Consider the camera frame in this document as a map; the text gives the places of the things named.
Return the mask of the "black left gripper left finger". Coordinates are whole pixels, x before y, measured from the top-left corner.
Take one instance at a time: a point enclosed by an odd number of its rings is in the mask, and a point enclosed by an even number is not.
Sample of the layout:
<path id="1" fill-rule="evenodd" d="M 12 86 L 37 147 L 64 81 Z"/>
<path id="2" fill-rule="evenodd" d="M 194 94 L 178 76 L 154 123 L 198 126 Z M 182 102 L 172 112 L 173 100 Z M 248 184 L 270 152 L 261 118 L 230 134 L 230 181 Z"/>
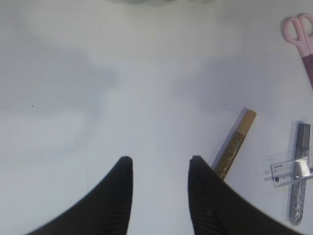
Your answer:
<path id="1" fill-rule="evenodd" d="M 32 235 L 125 235 L 133 199 L 133 161 L 121 157 L 84 198 Z"/>

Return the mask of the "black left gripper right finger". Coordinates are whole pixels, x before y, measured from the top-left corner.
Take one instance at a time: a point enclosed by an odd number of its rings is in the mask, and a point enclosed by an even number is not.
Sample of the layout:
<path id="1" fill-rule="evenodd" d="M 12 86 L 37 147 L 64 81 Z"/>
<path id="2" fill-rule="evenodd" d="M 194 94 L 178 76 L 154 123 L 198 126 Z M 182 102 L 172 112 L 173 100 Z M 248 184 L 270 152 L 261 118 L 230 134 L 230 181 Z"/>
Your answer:
<path id="1" fill-rule="evenodd" d="M 196 235 L 296 235 L 233 191 L 201 156 L 188 170 L 188 203 Z"/>

